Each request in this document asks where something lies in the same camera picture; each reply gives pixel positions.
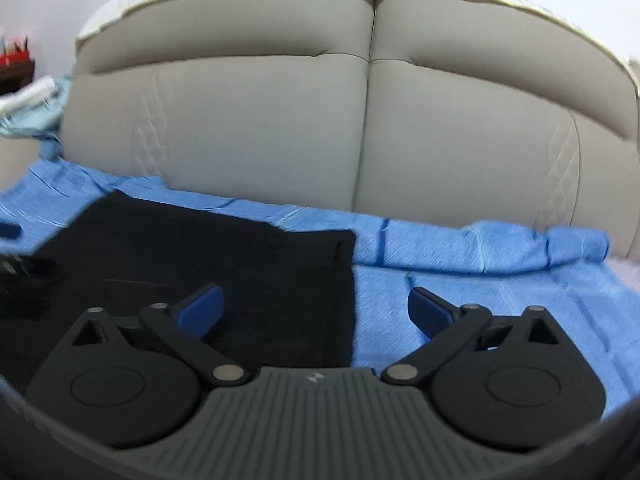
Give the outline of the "black pants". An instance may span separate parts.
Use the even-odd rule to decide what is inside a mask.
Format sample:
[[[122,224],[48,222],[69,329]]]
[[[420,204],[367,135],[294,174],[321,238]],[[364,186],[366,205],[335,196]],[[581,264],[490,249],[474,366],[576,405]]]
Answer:
[[[1,299],[1,371],[17,390],[82,312],[135,315],[174,304],[207,284],[224,292],[224,316],[205,342],[249,370],[345,367],[356,308],[347,230],[286,232],[115,192],[37,249],[54,283]]]

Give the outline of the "blue checked bed sheet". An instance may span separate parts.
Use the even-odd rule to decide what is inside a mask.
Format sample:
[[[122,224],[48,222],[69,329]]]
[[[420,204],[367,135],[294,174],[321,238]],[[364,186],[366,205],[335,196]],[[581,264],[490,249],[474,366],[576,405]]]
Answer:
[[[263,221],[285,231],[355,232],[357,328],[354,362],[375,370],[420,347],[407,314],[409,290],[425,287],[452,304],[482,304],[501,315],[543,306],[597,372],[606,407],[615,411],[639,392],[639,293],[606,264],[599,230],[479,221],[461,229],[388,220],[354,212],[270,205],[171,191],[157,177],[115,177],[39,159],[1,194],[1,217],[17,223],[6,252],[33,252],[103,195],[132,197]]]

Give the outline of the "lavender blanket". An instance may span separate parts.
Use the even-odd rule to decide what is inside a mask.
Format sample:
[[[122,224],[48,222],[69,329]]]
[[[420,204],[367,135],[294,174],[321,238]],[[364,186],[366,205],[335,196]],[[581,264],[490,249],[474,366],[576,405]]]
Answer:
[[[638,261],[610,257],[606,264],[627,287],[640,292],[640,266]]]

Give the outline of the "light blue folded cloth pile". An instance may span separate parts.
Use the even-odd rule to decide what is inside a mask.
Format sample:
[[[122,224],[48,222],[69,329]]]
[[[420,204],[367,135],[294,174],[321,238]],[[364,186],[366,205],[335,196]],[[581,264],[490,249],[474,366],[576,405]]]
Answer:
[[[70,97],[70,77],[44,76],[1,97],[1,135],[6,138],[55,136]]]

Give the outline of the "beige padded leather headboard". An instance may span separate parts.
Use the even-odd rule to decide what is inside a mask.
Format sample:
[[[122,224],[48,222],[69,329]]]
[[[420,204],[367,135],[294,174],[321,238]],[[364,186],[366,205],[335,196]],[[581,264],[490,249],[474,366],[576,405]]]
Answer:
[[[492,0],[156,0],[78,46],[72,162],[173,190],[639,253],[639,83]]]

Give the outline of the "brown wooden side shelf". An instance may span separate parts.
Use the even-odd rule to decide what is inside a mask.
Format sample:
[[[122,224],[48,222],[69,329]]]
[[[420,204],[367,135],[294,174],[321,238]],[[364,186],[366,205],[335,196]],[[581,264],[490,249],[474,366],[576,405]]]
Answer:
[[[0,96],[17,92],[31,84],[36,63],[26,36],[3,38],[0,56]]]

